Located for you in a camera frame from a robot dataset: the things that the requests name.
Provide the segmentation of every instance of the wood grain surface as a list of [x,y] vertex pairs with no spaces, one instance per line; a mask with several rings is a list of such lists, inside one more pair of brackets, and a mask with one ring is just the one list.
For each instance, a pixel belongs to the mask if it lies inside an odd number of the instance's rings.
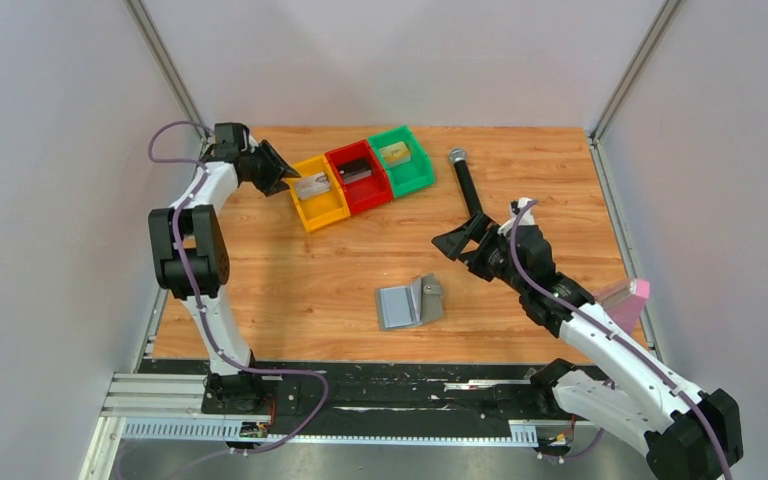
[[[257,128],[295,163],[387,127]],[[412,128],[434,163],[437,183],[392,203],[305,233],[291,197],[264,198],[251,185],[219,215],[231,256],[228,289],[240,332],[259,359],[388,362],[543,363],[587,358],[521,310],[501,281],[485,282],[443,257],[431,238],[467,218],[452,147],[469,154],[484,210],[507,219],[520,196],[540,200],[534,215],[559,270],[585,288],[625,277],[610,219],[578,128]],[[445,316],[429,325],[380,332],[374,291],[435,273]],[[643,340],[638,327],[638,341]],[[156,357],[206,358],[192,318],[169,297]]]

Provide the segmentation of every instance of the pink object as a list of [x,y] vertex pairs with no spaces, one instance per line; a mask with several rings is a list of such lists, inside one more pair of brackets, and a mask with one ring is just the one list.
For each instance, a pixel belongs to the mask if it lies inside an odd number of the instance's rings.
[[596,292],[594,296],[617,325],[631,335],[649,300],[649,282],[641,278],[626,278]]

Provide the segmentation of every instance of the yellow bin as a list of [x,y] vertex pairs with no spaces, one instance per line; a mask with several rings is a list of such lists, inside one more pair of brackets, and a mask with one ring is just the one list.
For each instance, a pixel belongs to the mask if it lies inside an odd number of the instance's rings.
[[340,188],[340,182],[334,176],[334,171],[325,159],[325,155],[318,155],[293,165],[293,168],[301,174],[302,177],[309,177],[320,172],[325,172],[328,181],[331,183],[331,190],[308,198],[299,200],[296,195],[296,189],[293,184],[298,181],[295,178],[285,179],[290,185],[290,194],[293,196],[293,205],[299,212],[299,218],[307,232],[312,232],[334,222],[339,222],[348,218],[349,206],[346,203],[346,197],[343,189]]

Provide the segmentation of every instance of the white wall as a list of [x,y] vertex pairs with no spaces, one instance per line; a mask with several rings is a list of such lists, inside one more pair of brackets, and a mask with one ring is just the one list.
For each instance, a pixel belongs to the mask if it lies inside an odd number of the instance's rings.
[[604,142],[658,344],[741,407],[768,477],[768,2],[685,2]]
[[592,127],[663,0],[145,0],[207,120]]
[[0,479],[80,470],[145,329],[148,211],[191,173],[146,159],[177,118],[123,2],[0,2]]

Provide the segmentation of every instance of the microphone head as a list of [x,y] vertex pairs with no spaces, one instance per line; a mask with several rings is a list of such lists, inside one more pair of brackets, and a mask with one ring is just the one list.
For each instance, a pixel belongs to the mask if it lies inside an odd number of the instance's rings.
[[451,152],[449,152],[449,162],[454,165],[455,162],[465,162],[466,161],[466,150],[463,148],[457,147],[453,148]]

